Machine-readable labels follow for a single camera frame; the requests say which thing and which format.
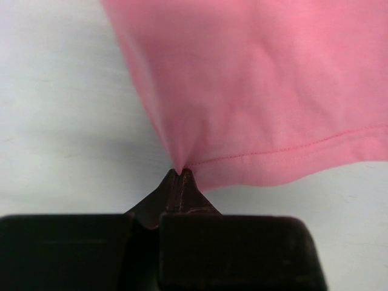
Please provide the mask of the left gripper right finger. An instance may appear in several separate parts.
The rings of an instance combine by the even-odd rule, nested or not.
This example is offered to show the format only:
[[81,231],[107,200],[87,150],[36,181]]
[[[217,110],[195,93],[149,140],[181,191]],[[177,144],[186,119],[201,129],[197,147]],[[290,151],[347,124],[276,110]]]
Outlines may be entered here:
[[159,223],[161,290],[327,290],[300,219],[223,215],[190,170],[170,174],[172,193]]

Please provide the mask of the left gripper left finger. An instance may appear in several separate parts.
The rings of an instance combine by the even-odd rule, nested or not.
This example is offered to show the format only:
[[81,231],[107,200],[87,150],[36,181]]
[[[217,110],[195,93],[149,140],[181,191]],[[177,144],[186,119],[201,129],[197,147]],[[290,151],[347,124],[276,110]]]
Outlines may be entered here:
[[158,260],[159,218],[178,174],[128,212],[1,218],[2,290],[134,290]]

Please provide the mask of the pink t shirt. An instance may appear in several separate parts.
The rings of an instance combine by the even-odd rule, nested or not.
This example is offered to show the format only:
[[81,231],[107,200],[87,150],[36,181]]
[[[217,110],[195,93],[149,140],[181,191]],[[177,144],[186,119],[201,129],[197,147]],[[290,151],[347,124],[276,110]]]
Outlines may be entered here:
[[386,1],[103,1],[175,169],[201,190],[387,159]]

